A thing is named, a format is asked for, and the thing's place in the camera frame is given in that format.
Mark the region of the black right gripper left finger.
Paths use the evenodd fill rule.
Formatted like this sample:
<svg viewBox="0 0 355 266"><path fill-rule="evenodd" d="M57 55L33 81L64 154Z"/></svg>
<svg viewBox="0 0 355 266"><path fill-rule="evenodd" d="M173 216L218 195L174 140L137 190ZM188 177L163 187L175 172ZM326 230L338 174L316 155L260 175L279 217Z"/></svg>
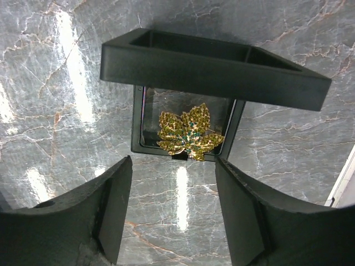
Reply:
<svg viewBox="0 0 355 266"><path fill-rule="evenodd" d="M100 176L32 208L1 212L1 265L118 260L132 181L127 156Z"/></svg>

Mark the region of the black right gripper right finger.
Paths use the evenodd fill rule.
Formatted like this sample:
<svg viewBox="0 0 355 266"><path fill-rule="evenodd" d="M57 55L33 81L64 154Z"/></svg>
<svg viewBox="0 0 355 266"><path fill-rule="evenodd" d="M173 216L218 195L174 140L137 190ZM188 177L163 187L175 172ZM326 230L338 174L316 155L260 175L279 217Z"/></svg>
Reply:
<svg viewBox="0 0 355 266"><path fill-rule="evenodd" d="M216 181L233 265L353 265L354 207L284 194L223 158Z"/></svg>

